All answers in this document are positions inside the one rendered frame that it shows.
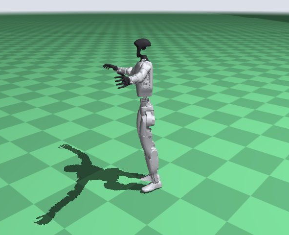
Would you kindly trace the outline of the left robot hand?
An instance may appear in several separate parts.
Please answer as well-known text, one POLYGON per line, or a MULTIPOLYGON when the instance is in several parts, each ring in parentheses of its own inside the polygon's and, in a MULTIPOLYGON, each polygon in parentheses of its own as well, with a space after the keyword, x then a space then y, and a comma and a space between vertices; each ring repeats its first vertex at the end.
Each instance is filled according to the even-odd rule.
POLYGON ((115 78, 122 78, 122 79, 116 80, 115 82, 122 81, 122 83, 119 83, 119 84, 116 84, 116 85, 118 86, 118 85, 122 85, 122 84, 123 84, 123 86, 118 87, 118 89, 124 88, 124 87, 130 85, 131 80, 129 79, 129 77, 126 77, 126 76, 125 76, 123 73, 121 73, 121 72, 118 72, 117 74, 120 74, 121 76, 116 76, 115 78))

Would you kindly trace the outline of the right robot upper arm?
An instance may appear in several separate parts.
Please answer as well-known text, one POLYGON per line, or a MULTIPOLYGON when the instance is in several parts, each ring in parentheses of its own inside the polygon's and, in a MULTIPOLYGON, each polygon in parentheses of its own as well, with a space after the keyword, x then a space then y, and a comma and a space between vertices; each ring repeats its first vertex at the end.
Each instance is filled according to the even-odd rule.
POLYGON ((129 67, 127 70, 126 70, 126 74, 128 76, 132 76, 134 75, 134 69, 135 69, 135 66, 132 68, 132 67, 129 67))

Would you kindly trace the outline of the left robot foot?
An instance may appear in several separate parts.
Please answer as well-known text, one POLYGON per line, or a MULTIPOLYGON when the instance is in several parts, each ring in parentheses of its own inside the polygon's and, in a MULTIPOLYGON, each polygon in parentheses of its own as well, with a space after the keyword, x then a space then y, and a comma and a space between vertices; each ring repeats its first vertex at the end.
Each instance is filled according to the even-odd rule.
POLYGON ((148 192, 148 191, 151 191, 151 190, 154 190, 156 188, 160 188, 162 187, 162 183, 160 180, 158 180, 158 183, 157 184, 154 184, 153 182, 150 182, 149 184, 147 184, 146 186, 142 187, 142 191, 143 192, 148 192))

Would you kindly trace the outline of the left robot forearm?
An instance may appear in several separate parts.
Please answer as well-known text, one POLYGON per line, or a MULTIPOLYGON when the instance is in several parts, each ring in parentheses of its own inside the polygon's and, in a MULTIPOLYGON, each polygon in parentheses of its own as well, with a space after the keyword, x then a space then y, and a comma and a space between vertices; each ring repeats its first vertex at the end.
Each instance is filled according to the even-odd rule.
POLYGON ((136 75, 133 75, 133 76, 129 76, 129 79, 131 80, 130 82, 130 85, 131 84, 138 84, 140 83, 144 78, 143 78, 143 75, 142 73, 138 73, 136 75))

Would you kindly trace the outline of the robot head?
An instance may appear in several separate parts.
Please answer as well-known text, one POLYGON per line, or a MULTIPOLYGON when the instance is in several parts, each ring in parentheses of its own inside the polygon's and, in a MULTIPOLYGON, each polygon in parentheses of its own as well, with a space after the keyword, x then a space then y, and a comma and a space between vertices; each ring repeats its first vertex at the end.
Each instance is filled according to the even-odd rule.
MULTIPOLYGON (((134 45, 137 47, 137 57, 140 57, 141 59, 146 59, 145 61, 149 61, 146 55, 141 55, 140 54, 140 51, 141 51, 141 49, 145 50, 146 47, 150 47, 151 46, 150 41, 147 40, 147 39, 142 38, 142 39, 136 40, 134 42, 134 45)), ((139 62, 142 61, 141 59, 140 59, 139 62)))

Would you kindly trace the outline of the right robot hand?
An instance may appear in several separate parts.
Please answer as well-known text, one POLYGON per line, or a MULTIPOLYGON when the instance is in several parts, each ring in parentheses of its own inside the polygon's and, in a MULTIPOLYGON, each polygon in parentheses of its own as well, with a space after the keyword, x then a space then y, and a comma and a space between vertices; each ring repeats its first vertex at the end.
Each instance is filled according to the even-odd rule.
POLYGON ((118 70, 118 67, 117 67, 117 66, 114 66, 114 65, 111 65, 111 64, 105 64, 103 67, 104 67, 104 68, 105 68, 105 67, 106 67, 106 68, 108 67, 108 69, 109 69, 109 68, 113 68, 114 71, 117 71, 117 70, 118 70))

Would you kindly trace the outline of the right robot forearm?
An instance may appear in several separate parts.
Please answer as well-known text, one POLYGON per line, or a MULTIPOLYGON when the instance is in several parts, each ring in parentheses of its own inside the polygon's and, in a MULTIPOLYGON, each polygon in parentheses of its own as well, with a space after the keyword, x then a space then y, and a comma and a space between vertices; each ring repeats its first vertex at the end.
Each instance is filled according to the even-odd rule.
POLYGON ((118 70, 115 70, 115 72, 121 72, 121 73, 127 75, 127 74, 126 74, 126 70, 127 70, 127 69, 128 69, 128 68, 120 68, 120 67, 118 67, 118 70))

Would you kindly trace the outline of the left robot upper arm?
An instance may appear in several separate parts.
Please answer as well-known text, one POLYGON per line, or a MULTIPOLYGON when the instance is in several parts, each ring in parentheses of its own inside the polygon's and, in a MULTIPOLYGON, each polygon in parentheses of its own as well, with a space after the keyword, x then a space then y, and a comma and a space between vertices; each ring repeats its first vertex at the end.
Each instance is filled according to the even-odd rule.
MULTIPOLYGON (((139 69, 139 72, 140 73, 142 73, 142 75, 143 75, 143 78, 145 79, 145 77, 147 76, 147 74, 150 72, 150 70, 151 70, 151 66, 149 65, 149 64, 147 64, 147 63, 143 63, 142 65, 141 65, 141 67, 140 67, 140 69, 139 69)), ((139 73, 138 72, 138 73, 139 73)), ((138 74, 138 73, 136 73, 136 74, 138 74)), ((135 74, 135 75, 136 75, 135 74)), ((143 80, 144 80, 143 79, 143 80)), ((143 82, 143 80, 141 81, 141 82, 143 82)), ((140 83, 141 83, 140 82, 140 83)))

